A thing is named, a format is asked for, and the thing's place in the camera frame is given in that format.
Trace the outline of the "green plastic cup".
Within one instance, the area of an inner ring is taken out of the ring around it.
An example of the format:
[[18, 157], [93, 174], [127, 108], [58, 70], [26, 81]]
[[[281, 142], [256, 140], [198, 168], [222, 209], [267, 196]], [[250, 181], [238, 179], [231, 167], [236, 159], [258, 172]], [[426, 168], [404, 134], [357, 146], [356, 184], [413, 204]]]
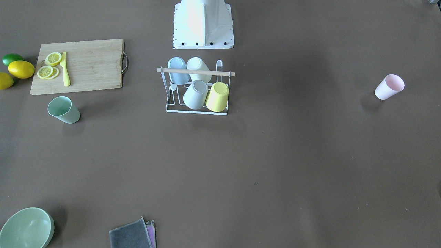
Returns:
[[72, 100], [65, 96], [56, 97], [47, 106], [48, 114], [67, 123], [73, 124], [80, 119], [80, 113]]

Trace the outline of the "pink plastic cup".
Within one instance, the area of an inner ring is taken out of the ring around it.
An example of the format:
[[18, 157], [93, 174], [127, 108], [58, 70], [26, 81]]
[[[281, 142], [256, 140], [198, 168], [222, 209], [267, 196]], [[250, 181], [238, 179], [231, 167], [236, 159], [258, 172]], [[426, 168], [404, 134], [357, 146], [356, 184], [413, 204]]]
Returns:
[[398, 75], [387, 75], [374, 91], [375, 96], [380, 100], [386, 100], [405, 88], [405, 82]]

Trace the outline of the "yellow plastic cup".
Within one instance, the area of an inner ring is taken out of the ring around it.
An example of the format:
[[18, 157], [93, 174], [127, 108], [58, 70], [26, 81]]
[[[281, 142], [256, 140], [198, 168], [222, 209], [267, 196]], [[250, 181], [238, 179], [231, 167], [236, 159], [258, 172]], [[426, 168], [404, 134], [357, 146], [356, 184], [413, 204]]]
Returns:
[[216, 82], [209, 90], [205, 105], [213, 112], [221, 112], [227, 107], [228, 96], [228, 85], [222, 82]]

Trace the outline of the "grey plastic cup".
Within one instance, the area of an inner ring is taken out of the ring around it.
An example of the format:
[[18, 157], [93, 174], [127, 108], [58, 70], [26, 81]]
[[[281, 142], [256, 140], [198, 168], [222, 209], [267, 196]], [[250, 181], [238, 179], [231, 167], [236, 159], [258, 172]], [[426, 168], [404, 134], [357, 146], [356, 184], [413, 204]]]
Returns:
[[208, 93], [208, 85], [202, 80], [193, 81], [183, 96], [184, 104], [193, 110], [203, 107]]

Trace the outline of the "white plastic cup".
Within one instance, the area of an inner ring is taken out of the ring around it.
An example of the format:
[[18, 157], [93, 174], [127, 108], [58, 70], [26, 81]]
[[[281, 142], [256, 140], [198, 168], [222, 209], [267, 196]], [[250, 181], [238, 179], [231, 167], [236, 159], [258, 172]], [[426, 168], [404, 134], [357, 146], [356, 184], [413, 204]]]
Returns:
[[[199, 57], [193, 57], [186, 63], [186, 69], [188, 70], [200, 70], [200, 71], [210, 71], [208, 66]], [[209, 83], [212, 76], [211, 75], [200, 75], [200, 74], [189, 74], [192, 81], [202, 80], [205, 83]]]

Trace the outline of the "wooden cutting board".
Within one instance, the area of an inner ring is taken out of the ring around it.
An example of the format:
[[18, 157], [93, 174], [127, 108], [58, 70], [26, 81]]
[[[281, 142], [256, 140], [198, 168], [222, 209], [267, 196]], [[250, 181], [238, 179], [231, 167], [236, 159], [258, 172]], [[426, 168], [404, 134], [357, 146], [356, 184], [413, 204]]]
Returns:
[[63, 68], [58, 65], [60, 73], [53, 80], [44, 80], [34, 75], [30, 89], [32, 95], [122, 87], [124, 71], [124, 40], [122, 38], [42, 44], [36, 70], [45, 66], [45, 59], [51, 52], [66, 52], [66, 65], [71, 84], [68, 87], [64, 86]]

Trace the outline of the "grey folded cloth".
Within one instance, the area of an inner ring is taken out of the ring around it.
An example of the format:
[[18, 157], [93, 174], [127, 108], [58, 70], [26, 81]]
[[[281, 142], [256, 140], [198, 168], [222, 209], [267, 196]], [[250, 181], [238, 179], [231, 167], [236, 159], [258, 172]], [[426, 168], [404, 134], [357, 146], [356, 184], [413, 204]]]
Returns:
[[139, 220], [109, 231], [112, 248], [156, 248], [155, 221]]

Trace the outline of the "yellow plastic knife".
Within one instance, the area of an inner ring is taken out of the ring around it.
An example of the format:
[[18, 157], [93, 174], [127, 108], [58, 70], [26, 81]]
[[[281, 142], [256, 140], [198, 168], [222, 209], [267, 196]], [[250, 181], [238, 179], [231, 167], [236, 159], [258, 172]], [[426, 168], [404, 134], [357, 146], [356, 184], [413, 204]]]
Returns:
[[65, 87], [69, 87], [71, 85], [70, 77], [68, 74], [68, 68], [67, 68], [67, 61], [66, 61], [67, 54], [66, 52], [63, 52], [61, 55], [60, 60], [60, 66], [63, 69], [63, 83]]

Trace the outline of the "lemon slice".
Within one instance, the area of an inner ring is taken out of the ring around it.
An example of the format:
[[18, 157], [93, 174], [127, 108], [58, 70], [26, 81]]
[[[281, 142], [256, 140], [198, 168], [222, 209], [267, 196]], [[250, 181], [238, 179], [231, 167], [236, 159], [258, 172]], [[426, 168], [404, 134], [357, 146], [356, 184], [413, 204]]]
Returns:
[[62, 54], [60, 52], [51, 52], [49, 53], [44, 62], [47, 66], [57, 66], [62, 59]]
[[43, 80], [53, 80], [60, 73], [60, 70], [56, 66], [42, 66], [37, 71], [37, 76]]

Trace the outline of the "yellow lemon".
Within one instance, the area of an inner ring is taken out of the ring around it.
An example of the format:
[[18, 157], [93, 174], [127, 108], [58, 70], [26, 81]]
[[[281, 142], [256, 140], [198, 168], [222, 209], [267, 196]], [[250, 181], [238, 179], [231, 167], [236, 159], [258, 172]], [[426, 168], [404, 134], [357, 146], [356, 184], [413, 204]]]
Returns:
[[35, 73], [35, 67], [28, 61], [13, 61], [8, 66], [9, 73], [16, 78], [26, 79]]
[[0, 72], [0, 89], [8, 89], [14, 84], [14, 79], [8, 73]]

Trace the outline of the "green bowl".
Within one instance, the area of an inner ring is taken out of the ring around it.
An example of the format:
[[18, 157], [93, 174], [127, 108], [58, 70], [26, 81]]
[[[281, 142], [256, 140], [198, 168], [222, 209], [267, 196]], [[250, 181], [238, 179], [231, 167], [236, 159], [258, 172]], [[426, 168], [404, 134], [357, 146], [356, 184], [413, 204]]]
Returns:
[[45, 248], [54, 234], [53, 218], [44, 210], [30, 207], [12, 215], [0, 233], [2, 248]]

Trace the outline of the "green lime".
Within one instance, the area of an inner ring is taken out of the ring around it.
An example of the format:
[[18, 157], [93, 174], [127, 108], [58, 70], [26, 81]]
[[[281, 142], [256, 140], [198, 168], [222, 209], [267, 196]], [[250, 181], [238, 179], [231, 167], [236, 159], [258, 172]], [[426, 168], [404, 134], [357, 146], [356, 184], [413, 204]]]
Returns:
[[14, 61], [23, 61], [24, 58], [16, 53], [9, 53], [2, 57], [2, 62], [5, 66], [9, 66]]

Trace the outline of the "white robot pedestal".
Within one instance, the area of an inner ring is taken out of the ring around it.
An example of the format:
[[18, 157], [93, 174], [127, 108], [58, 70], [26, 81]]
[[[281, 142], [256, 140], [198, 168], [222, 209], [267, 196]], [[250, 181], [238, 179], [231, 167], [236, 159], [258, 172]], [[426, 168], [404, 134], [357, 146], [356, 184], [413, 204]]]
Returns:
[[223, 0], [181, 0], [174, 7], [174, 49], [231, 49], [231, 6]]

